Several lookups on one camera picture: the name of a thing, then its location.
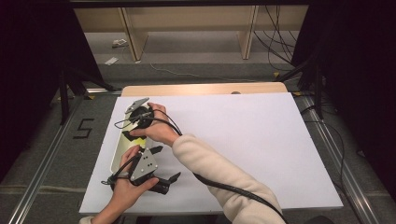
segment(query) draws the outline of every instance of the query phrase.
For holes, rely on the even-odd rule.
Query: wrist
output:
[[[91,224],[113,223],[124,212],[116,204],[109,203],[97,216],[91,219]]]
[[[179,138],[179,135],[176,133],[170,134],[166,140],[164,141],[164,143],[166,145],[168,145],[169,147],[172,147],[173,144],[175,143],[175,141]]]

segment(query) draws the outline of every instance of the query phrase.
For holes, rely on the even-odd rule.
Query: white tabletop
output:
[[[101,184],[110,175],[120,130],[114,123],[142,97],[120,97],[79,212],[99,213],[112,191]],[[152,96],[165,105],[183,133],[193,133],[256,179],[269,186],[282,209],[336,208],[342,202],[289,93],[205,96]],[[158,177],[181,172],[166,195],[145,192],[126,211],[132,215],[211,214],[222,211],[206,186],[173,156],[171,148],[154,155]]]

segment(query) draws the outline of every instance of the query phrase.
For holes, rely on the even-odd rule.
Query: gray floor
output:
[[[264,35],[259,35],[267,44],[270,43]],[[282,35],[288,43],[293,44],[294,40],[288,32]],[[132,61],[128,48],[111,48],[112,41],[121,38],[125,38],[123,34],[87,34],[105,81],[118,87],[171,83],[271,81],[274,73],[283,73],[283,71],[276,70],[269,62],[278,68],[291,68],[273,55],[268,57],[268,52],[255,37],[249,60],[242,60],[236,34],[233,32],[153,33],[149,35],[145,54],[139,63]],[[275,46],[275,49],[285,56],[281,47]],[[104,62],[111,57],[117,57],[119,60],[110,66],[104,65]],[[286,82],[289,90],[296,89],[296,81],[294,79]],[[87,86],[95,87],[91,83],[87,83]],[[23,223],[78,223],[82,217],[78,213],[78,208],[95,165],[117,96],[99,94],[93,99],[86,98],[80,102]],[[307,108],[311,100],[310,96],[295,98],[300,110]],[[71,105],[77,105],[78,102],[78,98],[70,100]],[[345,150],[345,164],[377,218],[377,222],[371,223],[396,223],[395,202],[376,177],[370,164],[356,153],[359,148],[342,119],[336,115],[336,108],[326,96],[323,97],[322,102],[325,111],[324,121],[331,127],[329,132],[333,138],[334,147]],[[10,215],[13,214],[13,210],[31,183],[37,168],[40,167],[40,162],[51,146],[52,139],[60,128],[61,106],[57,96],[54,97],[45,117],[35,130],[30,148],[22,152],[0,185],[0,223],[7,223],[10,219]],[[306,121],[314,120],[315,112],[308,111],[303,114],[303,118]],[[78,131],[78,126],[83,119],[90,119],[85,124],[91,127],[92,131],[89,138],[78,139],[77,136],[85,134],[85,132]],[[320,127],[323,125],[306,123],[306,126],[329,175],[336,184],[340,185],[339,166],[334,162],[329,144],[324,141],[320,132]],[[348,191],[345,195],[339,190],[339,194],[345,205],[342,209],[326,211],[301,209],[288,210],[284,213],[290,223],[304,223],[309,218],[319,215],[329,217],[334,223],[359,223],[353,210],[354,206],[351,206],[347,200],[347,198],[353,198],[353,192]],[[128,222],[133,221],[131,218],[126,218],[125,223]]]

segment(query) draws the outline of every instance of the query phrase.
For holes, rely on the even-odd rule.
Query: metal rail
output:
[[[69,118],[65,121],[63,125],[59,128],[56,133],[52,143],[49,146],[49,149],[41,161],[35,175],[27,187],[26,191],[23,193],[19,203],[15,207],[14,212],[11,215],[11,218],[8,224],[20,224],[25,220],[34,200],[37,195],[41,184],[43,183],[47,173],[52,165],[52,162],[64,140],[64,136],[69,128],[70,122],[74,117],[74,114],[78,107],[80,106],[83,100],[83,96],[76,97],[71,106],[71,113]]]
[[[311,106],[314,103],[311,98],[305,98],[304,102],[306,106]],[[318,118],[318,115],[314,111],[310,113],[310,116],[314,121],[321,122],[321,120]],[[326,127],[326,124],[317,124],[317,128],[339,172],[341,172],[341,167],[343,166],[342,178],[344,180],[344,185],[350,194],[350,198],[353,201],[355,209],[358,212],[358,218],[360,218],[365,224],[379,224],[379,220],[373,207],[370,205],[370,202],[364,195],[361,186],[359,185],[355,176],[352,174],[352,171],[349,169],[346,160],[343,159],[342,149],[340,149],[335,144],[335,141],[332,138],[329,129]]]

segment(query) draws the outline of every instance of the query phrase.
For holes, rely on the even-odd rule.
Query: beige sweater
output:
[[[173,153],[192,172],[206,179],[252,192],[280,211],[276,196],[268,187],[193,135],[180,136],[173,144]],[[264,204],[224,189],[208,189],[222,206],[224,215],[234,224],[284,223],[275,211]],[[91,218],[84,217],[79,223],[91,223]]]

